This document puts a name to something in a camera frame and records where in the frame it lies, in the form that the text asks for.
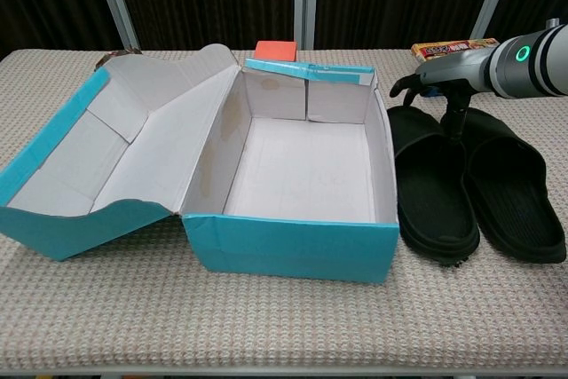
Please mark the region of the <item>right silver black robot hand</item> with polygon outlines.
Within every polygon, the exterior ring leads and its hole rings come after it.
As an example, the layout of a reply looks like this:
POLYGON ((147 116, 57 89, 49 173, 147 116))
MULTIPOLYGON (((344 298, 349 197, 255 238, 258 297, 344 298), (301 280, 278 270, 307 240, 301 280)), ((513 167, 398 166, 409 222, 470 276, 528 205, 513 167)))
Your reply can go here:
POLYGON ((409 107, 417 95, 435 88, 447 102, 443 117, 446 135, 459 142, 472 96, 491 90, 485 79, 485 66, 493 51, 494 48, 458 51, 425 61, 412 74, 398 79, 389 96, 395 98, 406 90, 403 105, 409 107))

